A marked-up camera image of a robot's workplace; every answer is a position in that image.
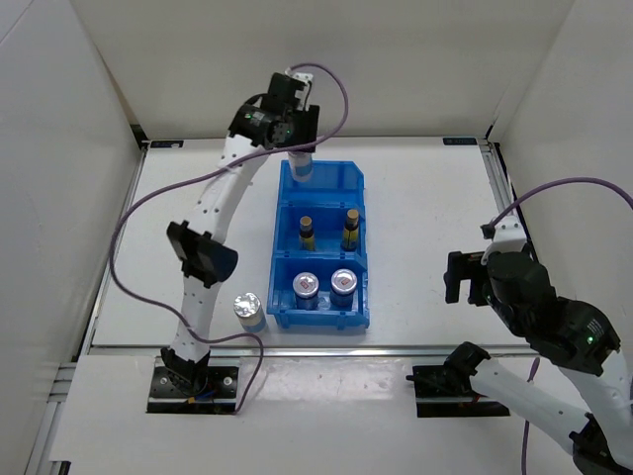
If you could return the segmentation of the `yellow label sauce bottle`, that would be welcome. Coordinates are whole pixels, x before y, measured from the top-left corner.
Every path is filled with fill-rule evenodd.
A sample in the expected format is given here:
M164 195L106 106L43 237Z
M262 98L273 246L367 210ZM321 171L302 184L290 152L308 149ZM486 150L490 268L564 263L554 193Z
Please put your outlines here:
M342 232L341 248L345 251L354 251L359 240L360 214L357 209L350 209L346 213Z
M307 251L315 251L316 239L312 218L310 216L302 216L300 218L299 225L301 249Z

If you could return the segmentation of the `yellow label sauce bottle front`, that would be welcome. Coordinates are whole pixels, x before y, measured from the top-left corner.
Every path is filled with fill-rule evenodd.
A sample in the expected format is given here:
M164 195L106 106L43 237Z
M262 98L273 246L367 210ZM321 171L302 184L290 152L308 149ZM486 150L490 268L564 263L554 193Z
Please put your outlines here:
M307 251L315 251L316 239L312 218L310 216L302 216L300 218L299 225L301 249Z

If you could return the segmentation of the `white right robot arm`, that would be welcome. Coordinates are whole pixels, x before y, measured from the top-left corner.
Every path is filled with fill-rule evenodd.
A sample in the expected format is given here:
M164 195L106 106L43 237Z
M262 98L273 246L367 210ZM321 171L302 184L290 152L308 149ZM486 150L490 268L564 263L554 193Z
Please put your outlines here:
M489 306L548 370L544 384L530 383L465 341L443 364L447 389L501 403L548 435L583 474L631 473L632 382L606 314L559 296L547 269L523 251L450 253L446 302L458 301L464 281L476 305Z

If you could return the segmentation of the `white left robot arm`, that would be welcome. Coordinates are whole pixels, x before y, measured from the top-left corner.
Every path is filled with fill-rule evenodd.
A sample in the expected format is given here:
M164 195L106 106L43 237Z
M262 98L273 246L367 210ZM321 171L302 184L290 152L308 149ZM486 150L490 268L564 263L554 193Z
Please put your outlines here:
M238 254L225 241L246 188L269 153L283 147L295 180L306 182L313 174L319 107L309 103L312 86L309 73L276 73L260 98L243 104L228 128L219 176L206 185L190 216L167 228L181 262L186 321L161 358L172 384L186 396L203 393L209 385L206 340L221 286L237 266Z

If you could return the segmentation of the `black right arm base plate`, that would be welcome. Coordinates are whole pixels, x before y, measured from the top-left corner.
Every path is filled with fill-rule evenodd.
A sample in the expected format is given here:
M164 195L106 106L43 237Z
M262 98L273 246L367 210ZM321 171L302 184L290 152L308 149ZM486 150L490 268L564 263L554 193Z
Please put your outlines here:
M507 407L475 392L469 383L452 381L442 365L416 365L406 380L413 384L419 419L509 416Z

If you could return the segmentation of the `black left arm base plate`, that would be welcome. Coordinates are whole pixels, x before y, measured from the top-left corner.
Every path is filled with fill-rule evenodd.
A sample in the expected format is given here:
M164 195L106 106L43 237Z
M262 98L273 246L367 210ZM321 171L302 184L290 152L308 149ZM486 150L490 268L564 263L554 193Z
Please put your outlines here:
M156 360L149 384L146 412L159 415L232 415L237 405L240 363L237 359L213 359L199 390L183 390L169 378Z

